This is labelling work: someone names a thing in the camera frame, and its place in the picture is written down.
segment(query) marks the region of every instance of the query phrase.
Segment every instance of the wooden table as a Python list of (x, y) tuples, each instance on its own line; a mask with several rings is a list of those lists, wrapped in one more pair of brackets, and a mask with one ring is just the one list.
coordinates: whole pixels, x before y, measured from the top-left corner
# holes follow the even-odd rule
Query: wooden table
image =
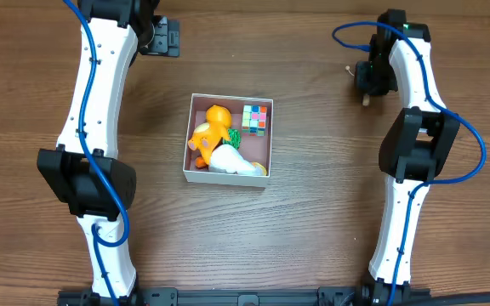
[[(375, 15), (160, 12), (181, 21), (179, 59), (139, 57), (128, 74), (119, 159), (138, 175), (130, 252), (143, 286), (179, 289), (352, 286), (366, 272), (385, 200), (379, 144), (394, 93), (363, 108), (345, 70), (367, 55), (335, 26)], [(413, 285), (434, 295), (490, 291), (490, 18), (428, 24), (437, 86), (487, 142), (484, 170), (431, 188), (413, 250)], [(367, 43), (373, 28), (341, 37)], [(84, 236), (36, 168), (73, 93), (80, 32), (66, 9), (0, 8), (0, 305), (50, 305), (92, 280)], [(266, 190), (188, 184), (192, 93), (275, 100)], [(441, 177), (475, 166), (461, 128)]]

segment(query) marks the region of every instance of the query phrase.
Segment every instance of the white box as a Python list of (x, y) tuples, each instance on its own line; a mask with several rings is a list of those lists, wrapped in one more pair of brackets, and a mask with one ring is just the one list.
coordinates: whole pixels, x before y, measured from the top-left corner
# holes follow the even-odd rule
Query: white box
[[(210, 173), (207, 169), (197, 169), (194, 160), (199, 151), (192, 151), (188, 147), (188, 140), (192, 137), (194, 129), (205, 122), (205, 112), (212, 105), (227, 108), (232, 116), (232, 128), (242, 131), (242, 114), (244, 105), (259, 105), (267, 108), (265, 136), (250, 136), (242, 133), (240, 154), (249, 162), (259, 162), (267, 170), (267, 176), (247, 176), (237, 174)], [(237, 186), (266, 187), (270, 181), (271, 173), (271, 136), (273, 127), (273, 100), (258, 98), (242, 98), (217, 96), (211, 94), (194, 93), (191, 100), (191, 111), (188, 117), (188, 131), (185, 139), (185, 159), (183, 172), (186, 180), (193, 183), (230, 184)]]

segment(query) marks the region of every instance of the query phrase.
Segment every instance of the white plush toy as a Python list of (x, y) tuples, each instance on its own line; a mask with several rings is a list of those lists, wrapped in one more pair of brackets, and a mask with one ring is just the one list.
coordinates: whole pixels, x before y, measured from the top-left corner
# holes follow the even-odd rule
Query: white plush toy
[(216, 148), (211, 155), (209, 172), (252, 176), (265, 176), (267, 171), (257, 162), (248, 162), (229, 144)]

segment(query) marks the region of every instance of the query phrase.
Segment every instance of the orange giraffe toy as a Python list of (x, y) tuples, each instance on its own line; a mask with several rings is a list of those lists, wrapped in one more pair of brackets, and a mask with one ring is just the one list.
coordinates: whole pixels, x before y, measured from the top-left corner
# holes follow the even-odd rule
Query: orange giraffe toy
[(225, 107), (213, 105), (205, 114), (207, 122), (200, 124), (194, 130), (188, 141), (191, 150), (200, 150), (201, 156), (196, 159), (196, 167), (206, 167), (211, 161), (213, 150), (220, 140), (230, 141), (228, 128), (231, 127), (231, 114)]

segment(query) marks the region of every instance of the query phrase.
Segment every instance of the white object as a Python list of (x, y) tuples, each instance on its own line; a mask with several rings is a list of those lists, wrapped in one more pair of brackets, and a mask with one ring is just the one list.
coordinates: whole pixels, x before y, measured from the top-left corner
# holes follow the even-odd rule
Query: white object
[(209, 172), (264, 176), (262, 168), (245, 161), (236, 148), (229, 144), (223, 144), (213, 151), (209, 162)]
[[(423, 39), (410, 38), (413, 45), (420, 54), (423, 55), (424, 66), (428, 77), (429, 90), (432, 99), (441, 107), (445, 107), (436, 88), (432, 67), (430, 65), (430, 43)], [(423, 84), (423, 74), (421, 66), (412, 49), (402, 40), (396, 40), (390, 51), (390, 65), (395, 72), (398, 82), (398, 93), (402, 107), (419, 107), (422, 111), (439, 112), (439, 110), (426, 100)], [(383, 279), (385, 283), (392, 283), (392, 278), (398, 257), (398, 247), (402, 242), (403, 228), (406, 219), (408, 192), (422, 182), (404, 179), (403, 183), (398, 184), (394, 178), (387, 176), (385, 179), (385, 209), (383, 221), (379, 232), (378, 245), (375, 249), (368, 269), (372, 277)], [(412, 204), (409, 225), (407, 229), (406, 246), (404, 255), (398, 268), (396, 284), (402, 285), (405, 281), (411, 280), (411, 254), (413, 239), (417, 222), (419, 221), (420, 209), (428, 193), (429, 187), (423, 187), (415, 196)]]
[[(118, 113), (129, 64), (137, 50), (137, 35), (131, 26), (125, 29), (118, 27), (115, 20), (93, 18), (89, 26), (96, 44), (97, 57), (101, 63), (96, 68), (94, 85), (84, 117), (86, 143), (90, 152), (101, 149), (105, 153), (104, 157), (117, 158)], [(84, 28), (81, 31), (83, 47), (77, 84), (69, 116), (58, 137), (58, 145), (63, 144), (67, 152), (75, 153), (83, 153), (77, 134), (78, 115), (90, 75), (92, 57)]]
[[(211, 173), (205, 171), (194, 171), (187, 168), (187, 165), (191, 162), (191, 150), (188, 147), (188, 139), (192, 137), (194, 133), (194, 118), (196, 116), (196, 107), (195, 104), (198, 103), (199, 99), (213, 99), (213, 104), (221, 105), (222, 103), (217, 103), (216, 100), (220, 99), (224, 101), (223, 103), (236, 103), (238, 105), (239, 110), (244, 105), (262, 105), (268, 108), (269, 113), (269, 123), (266, 126), (266, 136), (269, 137), (270, 143), (268, 144), (269, 156), (268, 161), (265, 166), (268, 171), (268, 175), (266, 176), (248, 176), (248, 175), (235, 175), (235, 174), (226, 174), (226, 173)], [(190, 183), (204, 183), (204, 184), (226, 184), (226, 185), (235, 185), (235, 186), (252, 186), (252, 187), (261, 187), (265, 188), (268, 186), (270, 182), (271, 176), (271, 141), (272, 141), (272, 131), (273, 131), (273, 118), (274, 118), (274, 105), (272, 99), (260, 99), (260, 98), (243, 98), (243, 97), (232, 97), (232, 96), (219, 96), (212, 94), (201, 94), (194, 93), (191, 98), (191, 109), (188, 117), (188, 132), (186, 134), (185, 139), (185, 151), (184, 151), (184, 160), (183, 160), (183, 173), (185, 174), (186, 181)]]
[[(92, 224), (96, 224), (99, 227), (98, 234), (101, 239), (108, 242), (116, 242), (124, 232), (123, 217), (119, 214), (117, 221), (110, 222), (106, 217), (85, 214), (82, 218), (77, 217), (77, 221), (86, 235), (86, 242), (88, 243), (88, 250), (90, 252), (90, 260), (94, 272), (92, 291), (102, 297), (110, 298), (111, 295), (109, 294), (105, 280), (101, 277), (100, 264), (94, 253)], [(134, 289), (136, 271), (129, 257), (128, 242), (126, 241), (117, 247), (100, 245), (100, 255), (115, 295), (117, 297), (129, 296), (130, 292)]]

